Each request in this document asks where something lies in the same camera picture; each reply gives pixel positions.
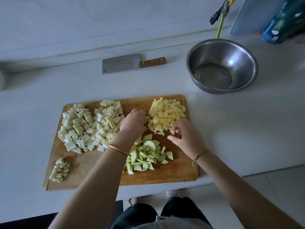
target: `forearm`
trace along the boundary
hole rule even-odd
[[[245,228],[303,228],[225,165],[206,152],[198,165],[213,178]]]
[[[133,143],[128,134],[119,132],[111,144],[128,153]],[[127,155],[108,147],[50,228],[106,228],[126,159]]]

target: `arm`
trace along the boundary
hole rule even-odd
[[[175,122],[173,130],[178,133],[178,137],[168,136],[168,139],[192,160],[207,150],[199,131],[188,120]],[[247,184],[216,155],[207,151],[196,162],[213,178],[245,228],[303,228]]]
[[[111,144],[129,153],[147,129],[145,111],[137,109],[124,119]],[[107,228],[127,155],[108,147],[49,228]]]

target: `cleaver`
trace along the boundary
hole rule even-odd
[[[165,57],[141,61],[140,54],[118,56],[102,61],[102,74],[166,64]]]

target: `gold bracelet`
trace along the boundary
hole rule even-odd
[[[113,145],[109,145],[111,148],[114,148],[115,150],[118,150],[118,151],[120,151],[121,153],[123,153],[123,154],[126,154],[127,156],[129,156],[129,154],[128,153],[126,153],[126,152],[124,152],[123,150],[121,150],[121,149],[119,149],[119,148],[117,148],[117,147],[115,147],[115,146],[113,146]]]
[[[203,154],[204,152],[207,152],[207,151],[209,151],[209,150],[204,150],[204,151],[201,152],[200,154],[197,154],[196,158],[193,160],[192,166],[194,166],[194,162],[199,158],[199,156],[200,156],[201,154]]]

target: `metal bowl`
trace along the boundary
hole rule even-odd
[[[193,46],[186,57],[186,66],[194,84],[213,94],[245,89],[258,73],[253,54],[226,39],[209,39]]]

